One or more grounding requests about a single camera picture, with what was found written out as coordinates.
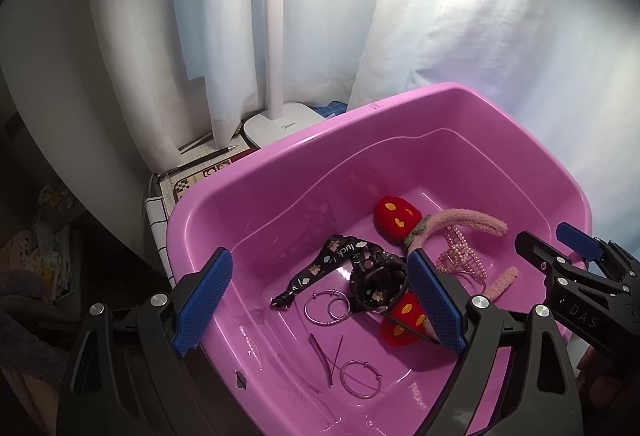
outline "pen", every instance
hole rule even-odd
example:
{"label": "pen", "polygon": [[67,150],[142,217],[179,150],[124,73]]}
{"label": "pen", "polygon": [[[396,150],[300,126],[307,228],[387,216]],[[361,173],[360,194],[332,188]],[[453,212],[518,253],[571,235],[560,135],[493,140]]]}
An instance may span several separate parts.
{"label": "pen", "polygon": [[175,169],[169,169],[169,171],[163,172],[158,177],[158,179],[162,180],[164,178],[171,178],[172,176],[175,176],[179,172],[186,171],[187,169],[191,169],[192,167],[195,167],[196,165],[199,165],[204,161],[211,160],[213,158],[218,158],[220,155],[224,155],[225,153],[228,153],[229,151],[231,151],[232,149],[235,149],[236,147],[237,147],[236,145],[230,145],[230,146],[225,147],[223,149],[219,149],[217,151],[214,151],[213,153],[209,153],[209,155],[201,156],[200,158],[198,158],[196,160],[187,162],[184,165],[176,167]]}

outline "silver hoop earring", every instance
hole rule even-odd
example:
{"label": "silver hoop earring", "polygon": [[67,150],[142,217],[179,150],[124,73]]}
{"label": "silver hoop earring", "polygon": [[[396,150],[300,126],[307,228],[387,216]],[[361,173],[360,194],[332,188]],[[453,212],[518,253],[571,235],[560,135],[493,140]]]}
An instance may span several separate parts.
{"label": "silver hoop earring", "polygon": [[[376,380],[378,381],[378,389],[376,389],[372,394],[360,394],[359,392],[355,392],[353,389],[351,389],[351,387],[349,387],[347,385],[347,381],[344,377],[344,370],[348,367],[348,366],[353,366],[354,364],[359,364],[361,365],[363,368],[367,368],[369,369],[369,371],[371,371],[373,374],[375,374],[376,376]],[[345,365],[342,366],[342,369],[340,369],[340,381],[342,383],[342,387],[344,387],[344,389],[352,396],[355,396],[356,398],[360,398],[361,400],[368,400],[369,398],[373,398],[374,396],[376,396],[380,390],[382,389],[382,375],[378,372],[378,370],[376,368],[374,368],[371,364],[369,364],[368,362],[363,362],[362,360],[350,360],[349,362],[347,362]]]}
{"label": "silver hoop earring", "polygon": [[[330,321],[319,321],[319,320],[316,320],[313,317],[311,317],[311,315],[309,315],[309,312],[306,310],[306,307],[308,306],[309,302],[311,302],[313,299],[318,297],[318,295],[337,295],[337,297],[335,297],[334,299],[329,301],[329,304],[327,306],[327,311],[329,312],[329,315],[333,318],[333,320],[330,320]],[[344,301],[344,303],[347,305],[347,311],[341,317],[334,316],[331,313],[331,311],[329,310],[330,306],[335,301]],[[322,290],[322,291],[319,291],[319,292],[314,292],[311,295],[311,297],[309,297],[309,299],[307,299],[306,302],[305,302],[305,317],[307,318],[307,320],[310,323],[313,323],[313,324],[315,324],[317,326],[331,326],[333,324],[337,324],[338,322],[344,321],[350,315],[351,315],[351,304],[349,302],[349,298],[345,294],[343,294],[341,291],[337,291],[337,290]]]}

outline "blue gripper pad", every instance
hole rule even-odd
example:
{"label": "blue gripper pad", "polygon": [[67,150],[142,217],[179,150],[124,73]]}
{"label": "blue gripper pad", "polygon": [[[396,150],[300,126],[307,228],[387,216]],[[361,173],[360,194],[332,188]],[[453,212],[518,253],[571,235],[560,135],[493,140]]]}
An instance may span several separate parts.
{"label": "blue gripper pad", "polygon": [[598,261],[602,257],[598,242],[569,223],[563,222],[556,227],[556,239],[576,251],[586,261]]}
{"label": "blue gripper pad", "polygon": [[409,254],[406,269],[409,283],[431,321],[440,344],[456,355],[461,355],[466,349],[466,340],[462,332],[462,314],[419,251]]}
{"label": "blue gripper pad", "polygon": [[197,276],[200,281],[178,310],[173,343],[180,355],[184,356],[187,350],[200,343],[213,312],[231,282],[232,273],[231,253],[226,249],[218,249],[200,272],[182,278]]}

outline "lamp base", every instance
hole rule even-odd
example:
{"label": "lamp base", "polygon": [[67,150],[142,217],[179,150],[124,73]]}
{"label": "lamp base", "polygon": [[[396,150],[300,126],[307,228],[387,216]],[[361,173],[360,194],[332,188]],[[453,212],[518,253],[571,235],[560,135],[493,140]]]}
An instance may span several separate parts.
{"label": "lamp base", "polygon": [[258,147],[264,147],[324,120],[304,104],[287,102],[283,116],[275,121],[269,120],[266,111],[251,117],[244,123],[244,134]]}

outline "pink plastic basin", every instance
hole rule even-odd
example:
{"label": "pink plastic basin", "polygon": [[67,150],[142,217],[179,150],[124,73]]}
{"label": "pink plastic basin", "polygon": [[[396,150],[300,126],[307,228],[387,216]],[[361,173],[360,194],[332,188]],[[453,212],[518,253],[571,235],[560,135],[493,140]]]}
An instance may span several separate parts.
{"label": "pink plastic basin", "polygon": [[[300,294],[288,311],[270,307],[332,234],[355,235],[401,254],[372,223],[384,195],[404,197],[423,214],[465,207],[504,220],[509,232],[503,238],[465,234],[489,282],[509,266],[519,268],[497,301],[505,309],[529,311],[545,297],[543,275],[515,254],[518,232],[527,229],[565,253],[553,235],[558,223],[591,233],[587,200],[558,161],[478,93],[450,83],[350,111],[204,179],[171,216],[168,254],[179,278],[203,267],[218,246],[231,251],[233,279],[202,346],[268,436],[412,436],[449,376],[452,353],[423,340],[389,348],[369,314],[330,327],[306,320],[302,308],[313,291],[347,290],[347,265]],[[436,235],[425,250],[436,259],[444,246]],[[329,358],[344,335],[334,387],[308,342],[310,332]],[[507,348],[498,352],[471,431],[488,422],[508,354]],[[339,368],[351,359],[380,371],[379,395],[359,400],[342,387]],[[238,388],[236,371],[244,374],[246,390]],[[357,368],[350,373],[375,383]]]}

